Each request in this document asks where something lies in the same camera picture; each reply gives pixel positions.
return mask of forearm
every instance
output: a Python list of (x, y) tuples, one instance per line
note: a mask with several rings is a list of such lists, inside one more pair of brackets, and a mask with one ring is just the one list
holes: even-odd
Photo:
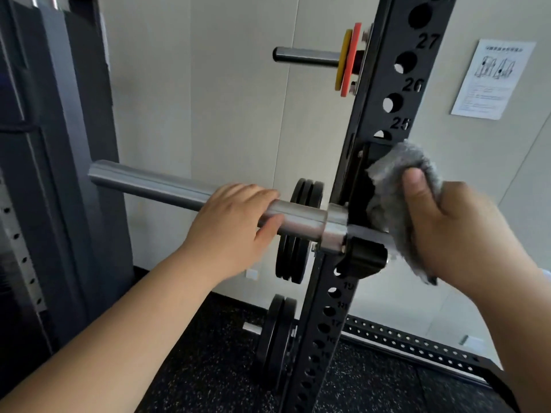
[(483, 316), (523, 412), (551, 411), (551, 281), (531, 261), (466, 290)]
[(175, 253), (0, 402), (0, 411), (133, 412), (215, 284)]

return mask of black rubber floor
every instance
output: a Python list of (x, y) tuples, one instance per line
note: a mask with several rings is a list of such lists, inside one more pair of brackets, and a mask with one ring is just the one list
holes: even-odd
[[(249, 377), (264, 311), (211, 293), (160, 368), (137, 411), (277, 412)], [(341, 342), (317, 413), (510, 413), (493, 391), (369, 348)]]

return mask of printed number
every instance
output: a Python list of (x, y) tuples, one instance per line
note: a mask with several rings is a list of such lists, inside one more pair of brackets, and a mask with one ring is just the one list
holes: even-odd
[(406, 85), (403, 87), (402, 91), (411, 91), (412, 86), (413, 89), (417, 92), (420, 92), (423, 88), (423, 84), (425, 83), (425, 80), (420, 78), (417, 81), (415, 81), (413, 78), (406, 78)]
[[(440, 39), (440, 36), (441, 35), (438, 33), (433, 33), (430, 35), (430, 38), (432, 39), (432, 41), (429, 45), (429, 49), (432, 49), (434, 47), (434, 44), (438, 39)], [(421, 39), (421, 41), (417, 44), (417, 49), (426, 49), (426, 43), (429, 41), (429, 34), (421, 33), (419, 35), (419, 39)]]
[(390, 126), (391, 129), (408, 130), (412, 120), (408, 118), (402, 119), (400, 117), (394, 117), (392, 121), (394, 123), (392, 124), (392, 126)]

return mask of black weight plate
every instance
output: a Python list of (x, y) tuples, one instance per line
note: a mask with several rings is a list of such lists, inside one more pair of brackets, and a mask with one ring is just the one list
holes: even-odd
[(278, 326), (275, 331), (272, 351), (268, 355), (268, 368), (265, 380), (266, 389), (268, 390), (274, 390), (279, 387), (279, 379), (285, 370), (285, 356), (294, 326), (295, 311), (296, 300), (286, 298), (279, 312)]
[[(304, 186), (302, 187), (302, 191), (300, 192), (300, 197), (298, 199), (298, 204), (302, 204), (303, 206), (306, 206), (308, 200), (310, 199), (311, 190), (313, 187), (313, 181), (312, 180), (306, 180), (304, 182)], [(302, 240), (298, 237), (291, 236), (289, 237), (289, 241), (287, 242), (287, 245), (285, 247), (285, 259), (289, 261), (289, 277), (287, 279), (290, 279), (293, 277), (293, 272), (297, 270), (297, 263), (301, 263), (298, 258), (298, 252), (299, 252), (299, 244)]]
[[(308, 194), (306, 205), (308, 207), (315, 207), (317, 209), (321, 206), (321, 199), (323, 197), (323, 183), (315, 182)], [(291, 268), (291, 280), (295, 284), (300, 284), (304, 278), (304, 272), (306, 271), (306, 264), (308, 262), (308, 251), (310, 249), (310, 241), (306, 239), (297, 239), (295, 241), (296, 255), (294, 255), (292, 268)]]
[[(298, 202), (300, 193), (302, 191), (302, 187), (304, 186), (304, 183), (306, 182), (306, 179), (301, 178), (295, 185), (295, 189), (293, 190), (293, 195), (291, 196), (290, 202)], [(281, 235), (279, 238), (279, 247), (277, 250), (277, 259), (275, 260), (275, 276), (278, 278), (283, 278), (284, 280), (288, 281), (291, 277), (291, 272), (289, 270), (290, 268), (290, 260), (286, 259), (286, 247), (289, 244), (289, 239), (291, 237), (288, 235)]]
[(268, 313), (266, 314), (266, 320), (262, 326), (262, 333), (258, 339), (256, 347), (255, 359), (252, 361), (252, 376), (260, 384), (263, 384), (266, 380), (266, 369), (268, 364), (268, 355), (271, 352), (275, 332), (277, 330), (280, 311), (283, 306), (285, 298), (279, 294), (276, 294), (270, 304)]

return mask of right hand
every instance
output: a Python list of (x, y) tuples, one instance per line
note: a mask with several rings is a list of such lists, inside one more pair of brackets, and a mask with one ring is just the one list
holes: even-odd
[(482, 280), (537, 268), (488, 197), (445, 182), (438, 207), (423, 171), (410, 168), (402, 180), (414, 240), (431, 274), (470, 295)]

